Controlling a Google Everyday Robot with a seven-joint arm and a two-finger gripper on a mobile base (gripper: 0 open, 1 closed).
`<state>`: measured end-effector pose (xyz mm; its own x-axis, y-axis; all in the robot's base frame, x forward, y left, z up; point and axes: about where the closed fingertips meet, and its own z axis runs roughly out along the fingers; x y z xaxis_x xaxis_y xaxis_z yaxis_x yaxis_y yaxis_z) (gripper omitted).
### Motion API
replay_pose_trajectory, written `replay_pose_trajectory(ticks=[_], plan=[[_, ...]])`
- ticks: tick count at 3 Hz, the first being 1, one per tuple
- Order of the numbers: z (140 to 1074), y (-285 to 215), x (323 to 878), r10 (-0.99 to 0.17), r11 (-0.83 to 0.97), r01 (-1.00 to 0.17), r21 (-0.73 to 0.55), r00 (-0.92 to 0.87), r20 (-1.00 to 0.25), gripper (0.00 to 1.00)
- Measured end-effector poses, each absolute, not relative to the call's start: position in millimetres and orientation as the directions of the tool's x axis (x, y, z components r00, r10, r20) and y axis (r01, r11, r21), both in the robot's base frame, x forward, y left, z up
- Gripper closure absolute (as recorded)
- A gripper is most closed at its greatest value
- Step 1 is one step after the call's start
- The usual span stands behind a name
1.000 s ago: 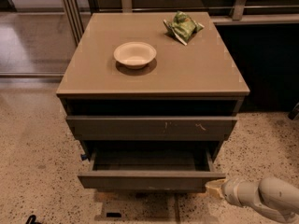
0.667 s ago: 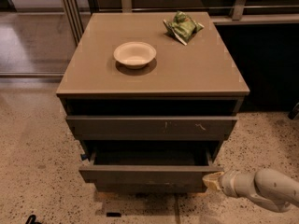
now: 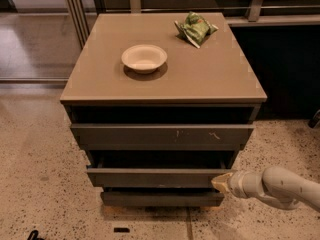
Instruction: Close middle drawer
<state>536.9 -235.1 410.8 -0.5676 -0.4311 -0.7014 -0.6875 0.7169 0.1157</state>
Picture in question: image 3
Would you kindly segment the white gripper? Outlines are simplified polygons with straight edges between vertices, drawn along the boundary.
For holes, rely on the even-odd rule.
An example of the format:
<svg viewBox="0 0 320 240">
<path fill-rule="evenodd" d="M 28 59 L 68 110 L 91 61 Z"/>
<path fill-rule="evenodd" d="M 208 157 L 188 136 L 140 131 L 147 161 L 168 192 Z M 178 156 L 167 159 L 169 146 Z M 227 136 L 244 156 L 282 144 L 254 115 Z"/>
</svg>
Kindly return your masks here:
<svg viewBox="0 0 320 240">
<path fill-rule="evenodd" d="M 231 192 L 235 197 L 247 199 L 257 196 L 259 176 L 250 171 L 236 171 L 214 177 L 211 184 L 223 194 Z"/>
</svg>

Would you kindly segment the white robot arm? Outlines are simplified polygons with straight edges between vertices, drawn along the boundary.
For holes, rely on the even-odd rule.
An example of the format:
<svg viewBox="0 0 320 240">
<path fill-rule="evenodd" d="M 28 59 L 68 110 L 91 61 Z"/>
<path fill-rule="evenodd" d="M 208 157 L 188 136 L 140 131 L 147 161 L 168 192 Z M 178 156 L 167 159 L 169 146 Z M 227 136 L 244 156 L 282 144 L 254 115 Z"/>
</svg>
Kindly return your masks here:
<svg viewBox="0 0 320 240">
<path fill-rule="evenodd" d="M 282 210 L 294 210 L 303 203 L 320 212 L 320 184 L 294 172 L 271 166 L 263 172 L 233 171 L 214 177 L 214 189 L 241 199 L 255 198 Z"/>
</svg>

